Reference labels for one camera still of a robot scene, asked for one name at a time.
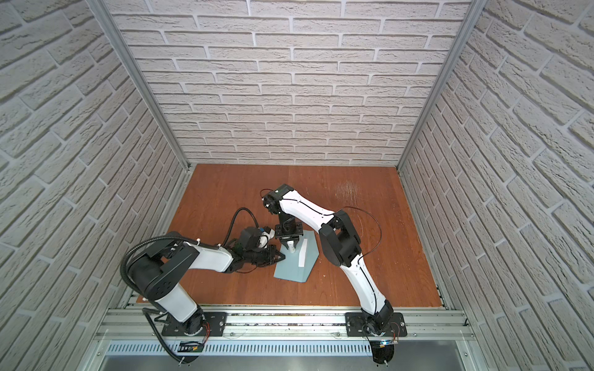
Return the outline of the pink white letter card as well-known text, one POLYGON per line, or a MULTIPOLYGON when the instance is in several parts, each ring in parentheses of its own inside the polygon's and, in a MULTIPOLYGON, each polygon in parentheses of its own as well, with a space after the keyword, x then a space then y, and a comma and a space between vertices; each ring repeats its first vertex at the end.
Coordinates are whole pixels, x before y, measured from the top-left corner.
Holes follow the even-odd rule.
POLYGON ((300 241, 298 267, 305 267, 305 265, 306 265, 307 244, 308 244, 308 240, 306 238, 303 238, 300 241))

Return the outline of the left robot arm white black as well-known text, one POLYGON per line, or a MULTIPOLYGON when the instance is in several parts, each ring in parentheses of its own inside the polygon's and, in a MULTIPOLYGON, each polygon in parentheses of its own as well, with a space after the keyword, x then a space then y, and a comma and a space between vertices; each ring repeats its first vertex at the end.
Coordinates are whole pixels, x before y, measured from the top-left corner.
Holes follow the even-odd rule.
POLYGON ((218 245, 204 244, 177 232, 143 241, 122 258, 120 275, 133 291, 148 299, 158 312, 166 313, 196 335, 204 327, 204 313, 180 284, 190 270, 224 274, 239 272, 245 264, 267 267, 286 259, 269 244, 275 231, 269 227, 248 227, 238 239, 218 245))

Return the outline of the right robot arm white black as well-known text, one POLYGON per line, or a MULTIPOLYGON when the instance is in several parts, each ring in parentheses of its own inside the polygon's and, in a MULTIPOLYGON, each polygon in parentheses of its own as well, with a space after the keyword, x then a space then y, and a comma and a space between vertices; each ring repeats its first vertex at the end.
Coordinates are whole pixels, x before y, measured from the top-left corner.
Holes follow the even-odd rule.
POLYGON ((374 283, 361 250, 361 239, 348 213, 337 212, 307 200, 294 188, 283 184, 262 197, 264 207, 278 216, 275 236, 281 245, 294 252, 303 239, 303 224, 318 233, 323 254, 340 267, 360 300, 369 335, 383 335, 393 313, 390 301, 374 283))

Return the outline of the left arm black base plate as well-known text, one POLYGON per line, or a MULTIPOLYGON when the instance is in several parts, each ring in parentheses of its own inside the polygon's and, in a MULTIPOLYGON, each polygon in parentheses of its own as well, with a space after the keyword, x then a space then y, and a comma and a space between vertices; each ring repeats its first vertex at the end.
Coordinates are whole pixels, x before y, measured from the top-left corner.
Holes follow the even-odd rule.
POLYGON ((210 329, 210 337, 221 337, 227 321, 225 312, 203 312, 193 315, 188 323, 178 322, 170 314, 164 321, 161 334, 164 336, 202 336, 210 329))

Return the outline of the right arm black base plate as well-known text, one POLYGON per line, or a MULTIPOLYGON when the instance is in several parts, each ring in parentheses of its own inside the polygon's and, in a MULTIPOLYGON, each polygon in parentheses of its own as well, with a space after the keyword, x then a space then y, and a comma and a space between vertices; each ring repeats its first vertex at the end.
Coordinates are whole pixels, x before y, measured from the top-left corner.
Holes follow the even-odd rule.
POLYGON ((345 314, 346 333, 348 337, 391 337, 402 338, 408 335, 405 319, 402 313, 393 312, 385 327, 375 333, 371 330, 367 316, 363 312, 348 312, 345 314))

